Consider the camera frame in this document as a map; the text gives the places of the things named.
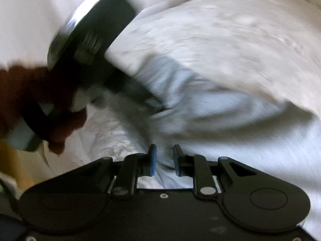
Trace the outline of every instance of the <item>wall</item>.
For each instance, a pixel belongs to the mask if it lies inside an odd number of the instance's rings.
[[[46,62],[59,26],[83,0],[0,0],[0,65],[12,60]],[[162,1],[176,6],[184,0],[141,0],[146,8]]]

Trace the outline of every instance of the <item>blue-gray cloth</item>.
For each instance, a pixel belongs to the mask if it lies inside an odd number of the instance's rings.
[[[228,156],[302,188],[311,199],[304,228],[321,240],[321,123],[291,102],[273,105],[221,87],[165,55],[154,57],[136,75],[167,110],[149,114],[118,96],[118,113],[137,147],[157,145],[156,178],[165,188],[192,187],[174,171],[172,148],[208,160]]]

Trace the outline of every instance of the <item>black device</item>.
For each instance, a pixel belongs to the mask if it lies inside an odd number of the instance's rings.
[[[299,226],[310,210],[300,188],[231,158],[207,161],[175,145],[176,173],[192,177],[194,188],[137,189],[138,177],[155,173],[156,155],[151,145],[147,154],[102,158],[35,185],[16,201],[22,221],[15,222],[37,241],[313,240]],[[0,229],[4,222],[0,217]]]

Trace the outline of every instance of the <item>gray fabric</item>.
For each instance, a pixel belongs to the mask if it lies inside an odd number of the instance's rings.
[[[208,160],[228,156],[301,187],[312,210],[304,227],[321,240],[321,123],[290,102],[277,106],[208,81],[158,55],[136,78],[166,105],[149,114],[123,97],[110,99],[132,141],[142,151],[158,148],[156,178],[165,188],[192,187],[174,172],[172,148]]]

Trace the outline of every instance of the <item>human hand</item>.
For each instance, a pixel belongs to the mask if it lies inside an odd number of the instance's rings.
[[[49,149],[61,154],[65,148],[65,140],[75,129],[81,128],[87,118],[86,109],[70,112],[76,87],[57,72],[49,72],[46,67],[25,68],[14,65],[9,70],[0,70],[0,137],[14,128],[21,118],[23,109],[31,102],[52,103],[62,109],[55,123],[45,122],[41,126],[48,135],[46,140]]]

